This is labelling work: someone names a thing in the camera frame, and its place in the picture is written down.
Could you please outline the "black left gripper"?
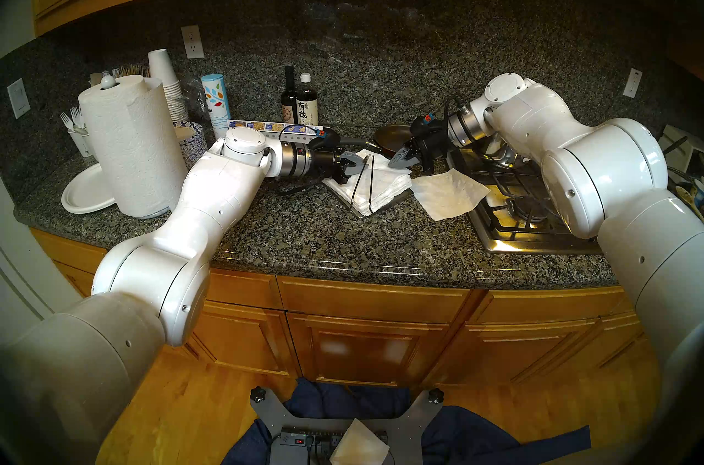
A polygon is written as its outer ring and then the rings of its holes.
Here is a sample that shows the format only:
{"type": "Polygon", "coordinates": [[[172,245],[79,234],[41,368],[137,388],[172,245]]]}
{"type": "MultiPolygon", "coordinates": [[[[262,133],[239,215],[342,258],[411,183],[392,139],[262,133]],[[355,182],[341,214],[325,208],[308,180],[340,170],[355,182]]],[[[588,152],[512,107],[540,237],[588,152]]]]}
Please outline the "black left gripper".
{"type": "Polygon", "coordinates": [[[309,176],[333,178],[337,183],[347,183],[347,178],[359,175],[364,170],[365,160],[343,147],[320,147],[310,151],[309,176]]]}

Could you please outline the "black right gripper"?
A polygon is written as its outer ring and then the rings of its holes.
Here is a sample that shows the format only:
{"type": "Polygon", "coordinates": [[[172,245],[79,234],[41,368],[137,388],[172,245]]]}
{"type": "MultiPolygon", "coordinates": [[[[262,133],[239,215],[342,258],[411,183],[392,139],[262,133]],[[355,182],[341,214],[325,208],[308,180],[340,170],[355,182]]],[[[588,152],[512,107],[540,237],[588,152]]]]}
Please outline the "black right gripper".
{"type": "Polygon", "coordinates": [[[422,165],[422,175],[431,176],[435,172],[435,160],[447,155],[453,143],[450,141],[447,126],[413,126],[412,142],[404,143],[396,151],[388,168],[402,170],[422,165]]]}

